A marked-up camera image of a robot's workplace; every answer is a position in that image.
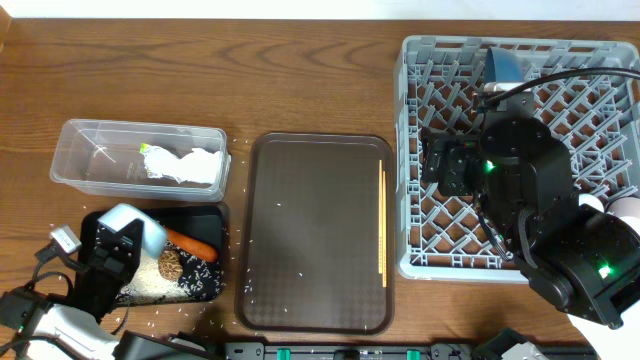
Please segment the orange carrot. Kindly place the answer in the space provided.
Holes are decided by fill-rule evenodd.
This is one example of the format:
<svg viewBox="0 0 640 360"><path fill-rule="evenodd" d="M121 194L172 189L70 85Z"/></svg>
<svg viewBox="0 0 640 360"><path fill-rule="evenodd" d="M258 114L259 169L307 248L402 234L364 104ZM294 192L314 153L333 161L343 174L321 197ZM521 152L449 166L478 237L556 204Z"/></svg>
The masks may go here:
<svg viewBox="0 0 640 360"><path fill-rule="evenodd" d="M165 231L168 241L181 250L205 262L215 262L218 259L219 255L214 247L167 227Z"/></svg>

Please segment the silver foil snack wrapper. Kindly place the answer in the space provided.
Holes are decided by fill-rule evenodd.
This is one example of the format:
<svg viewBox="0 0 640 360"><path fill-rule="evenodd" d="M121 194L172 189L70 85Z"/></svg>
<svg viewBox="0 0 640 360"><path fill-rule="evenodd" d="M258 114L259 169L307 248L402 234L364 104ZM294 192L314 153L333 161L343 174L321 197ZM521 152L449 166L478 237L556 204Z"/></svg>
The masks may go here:
<svg viewBox="0 0 640 360"><path fill-rule="evenodd" d="M155 145L141 143L139 153L143 156L143 165L150 179L176 179L179 158L170 151Z"/></svg>

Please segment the pink cup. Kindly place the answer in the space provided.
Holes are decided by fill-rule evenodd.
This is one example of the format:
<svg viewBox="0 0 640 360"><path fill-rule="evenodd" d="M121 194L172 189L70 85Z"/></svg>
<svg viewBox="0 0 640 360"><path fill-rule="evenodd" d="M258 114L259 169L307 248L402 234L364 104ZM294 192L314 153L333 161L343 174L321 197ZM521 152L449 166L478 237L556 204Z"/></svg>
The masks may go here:
<svg viewBox="0 0 640 360"><path fill-rule="evenodd" d="M607 212L619 218L631 217L639 219L640 199L634 196L618 198L608 205Z"/></svg>

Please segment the light blue rice bowl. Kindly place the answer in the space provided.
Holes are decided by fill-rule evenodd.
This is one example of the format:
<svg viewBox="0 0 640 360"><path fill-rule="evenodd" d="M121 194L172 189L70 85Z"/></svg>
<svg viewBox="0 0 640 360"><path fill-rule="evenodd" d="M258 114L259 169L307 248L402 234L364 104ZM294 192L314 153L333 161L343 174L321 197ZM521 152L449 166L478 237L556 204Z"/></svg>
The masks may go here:
<svg viewBox="0 0 640 360"><path fill-rule="evenodd" d="M98 223L116 234L125 230L141 240L141 249L158 259L168 242L167 230L138 208L120 203L98 218Z"/></svg>

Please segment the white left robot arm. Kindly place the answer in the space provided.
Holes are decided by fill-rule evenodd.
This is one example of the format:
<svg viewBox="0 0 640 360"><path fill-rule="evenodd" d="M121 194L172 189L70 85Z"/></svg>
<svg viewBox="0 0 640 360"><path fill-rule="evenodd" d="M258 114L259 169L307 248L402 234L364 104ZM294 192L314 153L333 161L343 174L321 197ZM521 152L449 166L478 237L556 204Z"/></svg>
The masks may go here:
<svg viewBox="0 0 640 360"><path fill-rule="evenodd" d="M119 339L100 322L137 271L143 233L144 223L136 219L115 232L103 229L81 262L71 258L81 248L73 231L66 225L51 231L50 243L36 253L37 267L58 257L77 278L35 269L26 284L4 293L1 324L15 335L1 352L28 359L112 359Z"/></svg>

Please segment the white napkin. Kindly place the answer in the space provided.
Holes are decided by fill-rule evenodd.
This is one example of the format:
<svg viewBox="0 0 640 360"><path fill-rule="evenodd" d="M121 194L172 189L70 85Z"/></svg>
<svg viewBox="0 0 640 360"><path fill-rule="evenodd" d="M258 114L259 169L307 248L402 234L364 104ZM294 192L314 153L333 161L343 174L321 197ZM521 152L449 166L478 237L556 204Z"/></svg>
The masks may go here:
<svg viewBox="0 0 640 360"><path fill-rule="evenodd" d="M174 177L179 182L213 184L222 167L222 152L208 152L202 148L193 148L192 152L176 162Z"/></svg>

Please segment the light blue cup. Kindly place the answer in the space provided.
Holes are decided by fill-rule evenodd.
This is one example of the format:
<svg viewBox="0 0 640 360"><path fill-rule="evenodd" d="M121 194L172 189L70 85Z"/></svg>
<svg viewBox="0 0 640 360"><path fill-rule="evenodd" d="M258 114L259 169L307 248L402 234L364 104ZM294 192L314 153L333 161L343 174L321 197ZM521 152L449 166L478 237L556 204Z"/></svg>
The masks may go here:
<svg viewBox="0 0 640 360"><path fill-rule="evenodd" d="M598 210L599 212L603 212L604 211L604 205L594 195L587 194L587 193L582 193L582 194L579 195L578 201L579 201L579 205L580 206L588 205L588 206Z"/></svg>

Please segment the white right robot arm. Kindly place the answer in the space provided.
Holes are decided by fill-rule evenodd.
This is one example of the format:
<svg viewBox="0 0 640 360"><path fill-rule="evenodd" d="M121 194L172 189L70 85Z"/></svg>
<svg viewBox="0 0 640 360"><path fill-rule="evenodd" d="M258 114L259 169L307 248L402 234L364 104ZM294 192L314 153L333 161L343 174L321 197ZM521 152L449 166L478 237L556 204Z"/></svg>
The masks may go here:
<svg viewBox="0 0 640 360"><path fill-rule="evenodd" d="M479 134L425 130L423 178L469 196L487 239L602 359L639 356L639 233L584 204L568 148L533 118Z"/></svg>

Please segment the blue plate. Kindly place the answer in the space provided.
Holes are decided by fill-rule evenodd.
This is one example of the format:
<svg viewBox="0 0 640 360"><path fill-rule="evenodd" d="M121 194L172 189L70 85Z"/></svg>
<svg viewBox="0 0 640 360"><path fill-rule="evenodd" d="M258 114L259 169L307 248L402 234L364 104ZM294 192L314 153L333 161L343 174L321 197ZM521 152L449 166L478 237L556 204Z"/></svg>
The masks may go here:
<svg viewBox="0 0 640 360"><path fill-rule="evenodd" d="M487 50L483 92L505 92L524 82L521 64L514 52L498 47Z"/></svg>

